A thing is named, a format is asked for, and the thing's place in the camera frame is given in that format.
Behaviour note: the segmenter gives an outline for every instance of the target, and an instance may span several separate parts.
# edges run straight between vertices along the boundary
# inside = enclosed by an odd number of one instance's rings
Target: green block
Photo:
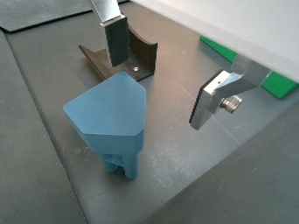
[[[200,40],[209,45],[224,58],[232,62],[237,56],[237,54],[231,51],[227,47],[223,45],[217,44],[208,38],[200,36]],[[277,98],[281,99],[284,98],[297,87],[299,84],[293,82],[292,80],[288,80],[281,74],[272,72],[263,84],[261,87]]]

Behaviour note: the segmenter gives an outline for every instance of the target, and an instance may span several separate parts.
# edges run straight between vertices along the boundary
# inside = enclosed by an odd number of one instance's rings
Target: blue object's leg
[[[104,163],[105,169],[108,172],[115,172],[117,169],[117,165],[116,164],[111,164],[106,160],[105,160],[105,155],[98,155],[101,158],[101,161]]]
[[[124,169],[125,169],[125,177],[128,179],[135,179],[137,174],[137,155],[124,155],[121,156]]]

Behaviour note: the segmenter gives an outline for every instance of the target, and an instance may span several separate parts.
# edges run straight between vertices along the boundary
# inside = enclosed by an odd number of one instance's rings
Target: metal bracket
[[[232,113],[241,99],[236,96],[257,87],[271,70],[241,55],[237,55],[231,70],[219,71],[200,88],[199,96],[191,112],[191,126],[197,130],[211,115],[224,108]]]
[[[101,80],[106,79],[120,71],[127,72],[136,81],[140,81],[155,74],[157,44],[151,44],[144,39],[141,39],[131,27],[128,27],[128,31],[128,59],[117,66],[109,65],[106,49],[92,52],[82,45],[78,46],[78,49],[86,56],[88,61],[94,67]]]
[[[127,17],[121,15],[117,7],[117,0],[88,0],[88,2],[105,32],[106,47],[98,52],[92,52],[82,45],[78,49],[102,80],[124,71],[140,81],[155,73],[157,44],[148,43],[128,27]]]

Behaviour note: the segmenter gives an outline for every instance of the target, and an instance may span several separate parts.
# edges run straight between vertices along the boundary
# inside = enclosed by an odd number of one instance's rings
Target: blue pentagonal prism
[[[125,72],[116,73],[64,105],[64,111],[109,172],[117,166],[136,177],[144,145],[145,89]]]

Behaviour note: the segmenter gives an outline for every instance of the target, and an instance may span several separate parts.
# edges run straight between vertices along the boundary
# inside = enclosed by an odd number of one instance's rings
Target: dark metal bracket
[[[78,46],[78,49],[88,58],[90,65],[94,67],[101,80],[105,80],[120,71],[127,72],[136,81],[140,81],[155,74],[157,44],[147,42],[136,34],[132,27],[128,27],[128,34],[128,59],[117,66],[111,66],[109,64],[106,49],[92,52],[82,45]]]

